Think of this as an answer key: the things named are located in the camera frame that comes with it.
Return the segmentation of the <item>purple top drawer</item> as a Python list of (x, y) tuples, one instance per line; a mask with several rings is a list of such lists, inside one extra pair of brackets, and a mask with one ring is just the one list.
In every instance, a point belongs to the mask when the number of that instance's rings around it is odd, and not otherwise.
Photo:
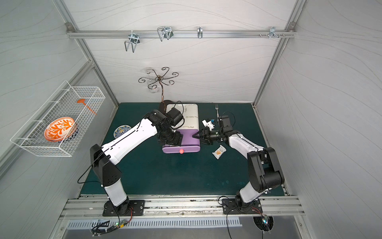
[(181, 146), (164, 145), (162, 151), (165, 154), (196, 153), (201, 150), (200, 140), (193, 138), (193, 134), (199, 132), (198, 129), (178, 129), (177, 132), (183, 135)]

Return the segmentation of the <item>white cookie packet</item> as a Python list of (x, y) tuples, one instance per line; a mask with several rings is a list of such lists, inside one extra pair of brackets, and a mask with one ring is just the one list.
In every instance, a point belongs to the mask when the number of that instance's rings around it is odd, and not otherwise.
[(215, 150), (212, 154), (213, 156), (219, 160), (220, 157), (226, 152), (226, 148), (223, 145), (220, 145), (217, 150)]

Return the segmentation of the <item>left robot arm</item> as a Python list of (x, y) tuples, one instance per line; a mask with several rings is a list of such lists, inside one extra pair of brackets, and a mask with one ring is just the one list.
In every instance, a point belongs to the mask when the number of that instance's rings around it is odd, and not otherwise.
[(117, 165), (128, 153), (153, 136), (158, 136), (162, 145), (180, 146), (183, 135), (175, 126), (183, 119), (182, 112), (176, 108), (167, 113), (153, 110), (122, 136), (102, 146), (95, 144), (91, 147), (91, 168), (115, 207), (129, 203)]

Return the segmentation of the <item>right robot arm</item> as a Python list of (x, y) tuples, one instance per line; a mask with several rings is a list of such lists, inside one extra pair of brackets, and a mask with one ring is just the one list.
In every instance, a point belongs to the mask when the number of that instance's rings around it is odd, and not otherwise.
[(194, 133), (193, 138), (207, 145), (215, 141), (224, 142), (247, 159), (249, 182), (235, 196), (239, 207), (249, 205), (285, 182), (276, 151), (272, 147), (262, 147), (251, 142), (237, 130), (224, 132), (206, 127)]

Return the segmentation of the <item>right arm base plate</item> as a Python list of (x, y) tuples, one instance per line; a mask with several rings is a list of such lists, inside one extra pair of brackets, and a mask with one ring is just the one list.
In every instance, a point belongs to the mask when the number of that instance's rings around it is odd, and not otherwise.
[(255, 215), (263, 214), (262, 206), (258, 200), (239, 206), (235, 199), (222, 198), (218, 200), (225, 215)]

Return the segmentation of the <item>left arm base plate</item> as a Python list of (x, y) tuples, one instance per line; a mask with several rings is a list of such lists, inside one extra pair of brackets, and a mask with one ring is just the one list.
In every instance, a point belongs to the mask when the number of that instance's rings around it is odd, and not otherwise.
[(123, 202), (119, 206), (115, 206), (108, 200), (103, 206), (104, 217), (117, 217), (117, 216), (142, 216), (145, 206), (145, 200), (129, 200)]

